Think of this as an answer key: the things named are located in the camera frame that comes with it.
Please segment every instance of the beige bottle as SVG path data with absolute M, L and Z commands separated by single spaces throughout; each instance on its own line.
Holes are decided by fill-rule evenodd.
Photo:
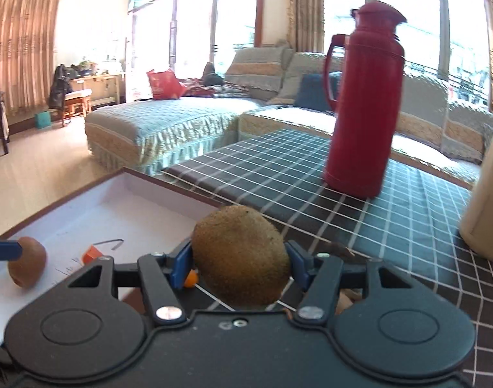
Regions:
M 493 260 L 493 140 L 483 160 L 480 179 L 460 221 L 460 235 L 473 251 Z

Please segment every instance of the red bag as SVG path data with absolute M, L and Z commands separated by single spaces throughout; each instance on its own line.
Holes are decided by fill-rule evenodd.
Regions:
M 180 99 L 186 90 L 171 69 L 161 73 L 151 70 L 146 74 L 152 87 L 153 98 L 156 100 Z

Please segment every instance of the blue pillow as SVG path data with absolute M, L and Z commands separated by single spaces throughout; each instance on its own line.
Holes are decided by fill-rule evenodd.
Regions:
M 329 81 L 335 99 L 338 99 L 340 78 L 341 71 L 329 74 Z M 331 107 L 327 102 L 326 90 L 323 88 L 323 78 L 321 74 L 304 74 L 302 76 L 300 89 L 293 105 L 299 108 L 307 108 L 321 112 L 331 110 Z

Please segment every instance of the thermos lid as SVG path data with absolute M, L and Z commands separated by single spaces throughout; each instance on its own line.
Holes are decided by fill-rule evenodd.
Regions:
M 389 33 L 395 33 L 395 28 L 400 23 L 407 22 L 406 17 L 397 9 L 382 1 L 371 1 L 361 6 L 359 10 L 353 10 L 352 16 L 356 24 L 361 27 L 386 29 Z

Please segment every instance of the dark cushion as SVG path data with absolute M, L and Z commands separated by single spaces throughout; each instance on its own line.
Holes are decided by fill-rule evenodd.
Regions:
M 338 99 L 341 71 L 329 74 L 329 82 L 335 99 Z M 312 109 L 314 111 L 330 111 L 327 102 L 326 90 L 323 88 L 321 74 L 304 74 L 300 82 L 300 89 L 295 98 L 294 106 Z
M 204 75 L 202 84 L 204 86 L 220 86 L 224 82 L 223 77 L 217 75 L 216 73 L 209 73 Z

